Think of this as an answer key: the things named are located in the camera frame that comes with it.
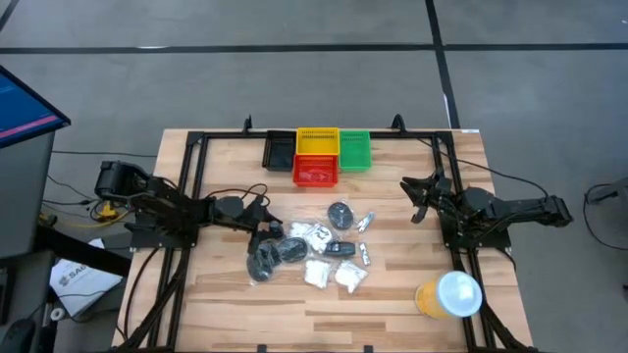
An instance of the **white lid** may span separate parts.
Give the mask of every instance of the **white lid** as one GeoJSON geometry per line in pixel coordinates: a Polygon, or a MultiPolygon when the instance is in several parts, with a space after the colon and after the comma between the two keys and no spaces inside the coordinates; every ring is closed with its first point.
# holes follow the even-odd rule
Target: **white lid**
{"type": "Polygon", "coordinates": [[[480,310],[482,290],[471,276],[452,271],[439,279],[437,295],[445,311],[455,317],[469,317],[480,310]]]}

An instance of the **plastic cup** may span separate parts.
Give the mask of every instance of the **plastic cup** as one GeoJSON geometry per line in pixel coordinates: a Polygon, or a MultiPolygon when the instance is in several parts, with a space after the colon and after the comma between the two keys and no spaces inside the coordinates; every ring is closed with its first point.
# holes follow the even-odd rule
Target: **plastic cup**
{"type": "Polygon", "coordinates": [[[452,271],[421,285],[415,302],[421,313],[434,319],[465,318],[480,310],[482,290],[471,276],[452,271]]]}

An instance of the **yellow basket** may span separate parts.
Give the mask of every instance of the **yellow basket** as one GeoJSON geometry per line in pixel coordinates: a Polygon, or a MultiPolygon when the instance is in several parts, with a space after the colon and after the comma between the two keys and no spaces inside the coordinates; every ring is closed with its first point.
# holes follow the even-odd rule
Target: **yellow basket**
{"type": "Polygon", "coordinates": [[[296,131],[296,154],[339,153],[340,131],[337,127],[300,127],[296,131]]]}

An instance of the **black oval object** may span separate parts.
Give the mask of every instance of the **black oval object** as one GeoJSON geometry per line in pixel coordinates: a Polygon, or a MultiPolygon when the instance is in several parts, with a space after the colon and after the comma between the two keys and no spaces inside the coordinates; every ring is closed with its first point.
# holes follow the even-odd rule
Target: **black oval object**
{"type": "Polygon", "coordinates": [[[353,212],[343,202],[336,202],[327,210],[327,217],[332,226],[339,230],[347,230],[353,225],[353,212]]]}
{"type": "Polygon", "coordinates": [[[273,268],[282,262],[277,247],[261,244],[254,254],[246,258],[248,275],[257,281],[266,281],[273,274],[273,268]]]}
{"type": "Polygon", "coordinates": [[[277,251],[283,262],[295,263],[307,256],[307,242],[298,237],[288,238],[277,244],[277,251]]]}

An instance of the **red basket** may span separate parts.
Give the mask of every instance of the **red basket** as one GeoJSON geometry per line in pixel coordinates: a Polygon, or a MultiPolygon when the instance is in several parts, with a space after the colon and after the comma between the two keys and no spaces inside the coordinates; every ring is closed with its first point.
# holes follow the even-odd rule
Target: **red basket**
{"type": "Polygon", "coordinates": [[[338,156],[295,155],[292,181],[299,187],[333,187],[338,183],[338,156]]]}

